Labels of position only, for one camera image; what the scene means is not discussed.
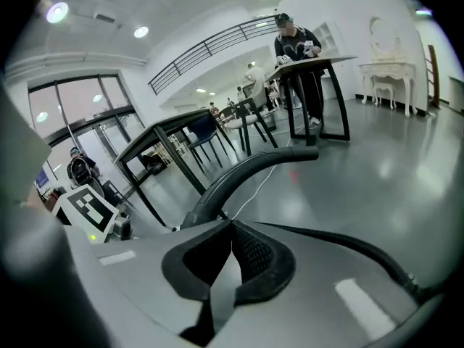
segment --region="white stool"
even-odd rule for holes
[[[397,103],[393,100],[394,87],[392,84],[387,83],[374,83],[374,96],[376,98],[375,105],[377,106],[380,102],[377,97],[377,90],[388,90],[390,92],[390,108],[397,108]]]

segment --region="ceiling vent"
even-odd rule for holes
[[[108,23],[114,23],[116,20],[116,16],[111,10],[98,5],[94,10],[94,18]]]

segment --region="black table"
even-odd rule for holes
[[[343,100],[343,95],[341,94],[341,89],[339,85],[339,81],[336,78],[334,68],[332,67],[332,63],[346,61],[348,59],[354,59],[355,56],[330,56],[330,57],[318,57],[312,59],[305,59],[298,62],[290,62],[286,65],[281,65],[277,68],[270,76],[266,79],[266,81],[272,81],[276,78],[281,79],[281,84],[285,89],[285,100],[287,104],[287,112],[289,113],[289,125],[290,125],[290,137],[291,138],[303,138],[306,139],[306,145],[311,146],[315,143],[315,137],[311,136],[310,134],[310,121],[307,115],[307,107],[305,101],[305,93],[303,91],[302,79],[300,77],[301,71],[319,71],[319,70],[328,70],[328,73],[331,76],[333,87],[335,88],[336,98],[339,102],[340,113],[341,113],[341,121],[343,123],[343,134],[332,134],[332,133],[325,133],[321,132],[319,134],[320,138],[330,138],[330,139],[338,139],[342,141],[349,141],[349,126],[348,126],[348,117],[347,117],[347,110],[345,108],[345,103]],[[295,133],[295,124],[293,119],[293,108],[291,105],[291,92],[290,92],[290,80],[291,78],[295,78],[299,93],[302,95],[302,99],[300,99],[303,108],[303,120],[304,120],[304,135],[299,135]]]
[[[157,143],[161,143],[166,149],[167,153],[173,158],[173,161],[181,169],[182,173],[187,177],[192,186],[198,191],[199,194],[203,194],[206,191],[206,188],[203,187],[198,178],[194,175],[188,165],[183,161],[182,157],[175,150],[174,146],[171,144],[168,136],[182,131],[183,128],[189,126],[195,120],[198,120],[201,117],[208,116],[211,117],[217,129],[223,135],[224,139],[229,143],[232,149],[235,151],[230,139],[224,133],[224,130],[218,125],[216,119],[212,116],[211,112],[208,109],[199,109],[198,111],[187,112],[182,115],[177,115],[169,117],[168,119],[160,120],[155,123],[152,123],[150,126],[147,126],[144,131],[133,139],[129,145],[120,153],[120,155],[115,160],[115,165],[121,166],[124,170],[126,176],[132,183],[134,189],[140,196],[142,202],[148,208],[150,213],[163,225],[166,226],[163,219],[157,213],[153,205],[146,198],[145,194],[141,190],[141,184],[150,176],[150,173],[147,173],[142,179],[138,180],[137,177],[132,173],[128,167],[128,162],[134,158],[137,158],[143,151],[154,146]]]

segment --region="white vanity table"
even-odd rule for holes
[[[390,77],[403,80],[405,84],[405,116],[410,116],[410,106],[413,108],[414,115],[417,114],[411,87],[411,83],[415,81],[415,66],[406,62],[403,57],[399,37],[395,35],[390,24],[378,17],[370,19],[369,28],[373,61],[360,65],[364,85],[362,103],[366,103],[371,90],[373,102],[377,104],[377,96],[373,91],[375,78]]]

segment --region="round ceiling light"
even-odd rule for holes
[[[38,123],[43,123],[47,119],[48,116],[49,116],[48,113],[41,112],[37,115],[36,120]]]
[[[69,7],[66,3],[56,3],[47,11],[46,20],[50,23],[58,23],[66,17],[68,11]]]
[[[141,26],[136,29],[136,31],[133,33],[133,35],[137,38],[143,38],[146,34],[148,33],[148,27],[146,26]]]

